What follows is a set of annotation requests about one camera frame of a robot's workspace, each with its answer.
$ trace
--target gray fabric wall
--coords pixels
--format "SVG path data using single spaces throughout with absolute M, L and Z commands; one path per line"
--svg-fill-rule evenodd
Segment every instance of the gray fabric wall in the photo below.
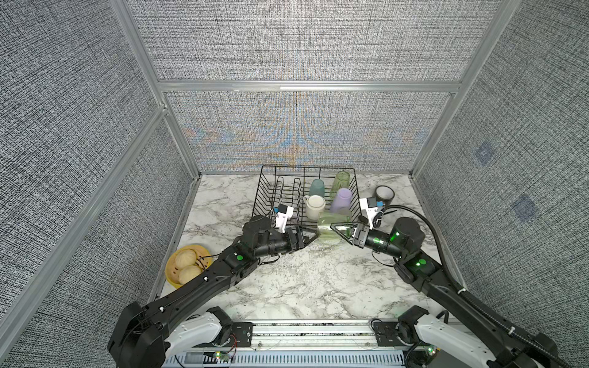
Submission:
M 202 170 L 410 170 L 443 92 L 169 92 Z
M 524 0 L 416 178 L 469 289 L 589 353 L 589 2 Z
M 107 0 L 0 19 L 1 318 L 156 104 Z
M 160 79 L 210 80 L 457 81 L 500 3 L 128 0 Z M 205 171 L 257 171 L 262 164 L 409 170 L 446 99 L 169 95 Z
M 112 330 L 148 302 L 191 181 L 162 121 L 2 367 L 114 367 Z
M 129 0 L 162 79 L 457 80 L 500 0 Z

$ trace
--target white bracket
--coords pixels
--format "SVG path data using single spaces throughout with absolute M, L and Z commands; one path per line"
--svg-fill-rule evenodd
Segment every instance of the white bracket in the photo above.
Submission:
M 289 205 L 281 204 L 278 208 L 274 209 L 276 212 L 276 226 L 278 231 L 284 234 L 284 228 L 286 228 L 286 223 L 289 218 L 293 217 L 295 209 Z
M 384 206 L 383 202 L 377 201 L 374 197 L 360 198 L 360 209 L 366 211 L 366 218 L 368 219 L 368 224 L 370 225 L 371 230 L 374 216 L 376 216 L 378 211 Z

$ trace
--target red wire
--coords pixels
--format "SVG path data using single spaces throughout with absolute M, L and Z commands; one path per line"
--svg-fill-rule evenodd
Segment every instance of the red wire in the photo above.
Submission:
M 235 337 L 234 334 L 231 334 L 231 336 L 233 336 L 233 341 L 235 341 L 235 342 L 227 354 L 229 355 L 229 353 L 231 353 L 231 350 L 233 350 L 233 348 L 235 348 L 235 352 L 233 353 L 233 356 L 231 357 L 231 360 L 233 360 L 233 358 L 235 358 L 235 354 L 237 354 L 237 338 Z

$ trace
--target bread roll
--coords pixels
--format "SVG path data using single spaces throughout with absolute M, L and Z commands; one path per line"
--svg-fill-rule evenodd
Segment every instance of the bread roll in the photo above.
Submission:
M 180 275 L 178 276 L 178 280 L 182 285 L 188 283 L 193 278 L 200 275 L 202 271 L 197 266 L 187 266 L 180 271 Z
M 196 253 L 191 249 L 183 250 L 176 256 L 176 268 L 179 270 L 195 263 Z

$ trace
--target black wire dish rack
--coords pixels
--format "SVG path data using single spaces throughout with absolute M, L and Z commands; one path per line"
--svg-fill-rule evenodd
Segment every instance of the black wire dish rack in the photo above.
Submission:
M 350 174 L 349 189 L 352 191 L 352 203 L 350 205 L 352 215 L 350 220 L 356 221 L 361 214 L 360 196 L 358 194 L 356 170 L 351 167 L 262 166 L 252 217 L 255 215 L 269 216 L 272 222 L 275 223 L 276 213 L 273 209 L 278 208 L 279 204 L 285 204 L 294 209 L 293 217 L 287 225 L 316 228 L 317 221 L 307 218 L 303 197 L 309 194 L 309 188 L 313 180 L 323 180 L 326 202 L 324 211 L 329 211 L 335 196 L 335 193 L 331 193 L 333 180 L 340 171 L 347 171 Z

